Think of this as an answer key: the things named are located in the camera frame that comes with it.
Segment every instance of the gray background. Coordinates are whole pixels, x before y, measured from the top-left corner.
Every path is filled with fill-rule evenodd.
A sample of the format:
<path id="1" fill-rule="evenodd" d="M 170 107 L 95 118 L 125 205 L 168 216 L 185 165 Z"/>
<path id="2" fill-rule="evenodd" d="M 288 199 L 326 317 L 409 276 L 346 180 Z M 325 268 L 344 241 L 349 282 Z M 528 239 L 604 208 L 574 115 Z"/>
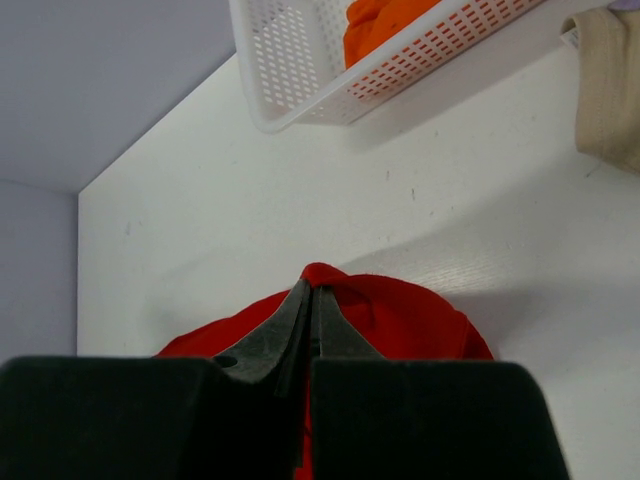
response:
<path id="1" fill-rule="evenodd" d="M 75 352 L 77 193 L 233 51 L 227 0 L 0 0 L 0 361 Z"/>

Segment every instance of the folded beige garment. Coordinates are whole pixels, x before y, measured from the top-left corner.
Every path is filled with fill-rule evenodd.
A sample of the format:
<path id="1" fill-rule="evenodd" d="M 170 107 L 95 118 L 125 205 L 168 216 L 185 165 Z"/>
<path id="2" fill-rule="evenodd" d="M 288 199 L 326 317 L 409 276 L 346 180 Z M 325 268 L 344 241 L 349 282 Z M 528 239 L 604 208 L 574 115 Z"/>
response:
<path id="1" fill-rule="evenodd" d="M 596 8 L 568 19 L 580 36 L 576 145 L 640 174 L 640 11 Z"/>

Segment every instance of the red cloth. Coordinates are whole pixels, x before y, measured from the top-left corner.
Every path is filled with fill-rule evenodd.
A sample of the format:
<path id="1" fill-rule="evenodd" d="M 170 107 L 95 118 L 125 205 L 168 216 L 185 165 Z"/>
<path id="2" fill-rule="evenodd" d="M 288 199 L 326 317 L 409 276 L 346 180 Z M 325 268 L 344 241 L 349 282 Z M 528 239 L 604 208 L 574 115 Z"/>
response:
<path id="1" fill-rule="evenodd" d="M 482 359 L 493 357 L 467 317 L 426 288 L 378 275 L 346 275 L 320 263 L 302 278 L 312 287 L 331 286 L 346 319 L 382 355 L 392 360 Z M 288 292 L 281 292 L 170 342 L 159 356 L 212 357 L 269 318 Z M 307 428 L 311 421 L 307 408 Z M 296 480 L 311 479 L 311 438 L 305 437 L 304 466 Z"/>

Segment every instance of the table surface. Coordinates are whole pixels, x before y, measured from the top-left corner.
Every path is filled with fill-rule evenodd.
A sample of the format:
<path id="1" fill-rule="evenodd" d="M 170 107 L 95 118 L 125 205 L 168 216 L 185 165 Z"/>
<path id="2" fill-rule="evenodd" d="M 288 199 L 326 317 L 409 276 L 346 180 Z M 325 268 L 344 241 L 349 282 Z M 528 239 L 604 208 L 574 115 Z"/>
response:
<path id="1" fill-rule="evenodd" d="M 81 193 L 79 353 L 153 354 L 313 261 L 391 275 L 533 373 L 576 479 L 635 480 L 640 179 L 575 151 L 577 3 L 602 1 L 549 1 L 346 128 L 259 133 L 230 60 Z"/>

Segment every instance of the white plastic basket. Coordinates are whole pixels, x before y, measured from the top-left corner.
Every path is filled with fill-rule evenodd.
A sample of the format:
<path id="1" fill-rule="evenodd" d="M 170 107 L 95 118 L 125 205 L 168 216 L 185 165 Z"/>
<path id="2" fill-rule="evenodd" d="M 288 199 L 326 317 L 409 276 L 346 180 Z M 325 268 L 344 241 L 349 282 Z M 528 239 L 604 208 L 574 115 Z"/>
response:
<path id="1" fill-rule="evenodd" d="M 345 71 L 353 0 L 230 0 L 253 121 L 351 123 L 542 1 L 442 0 Z"/>

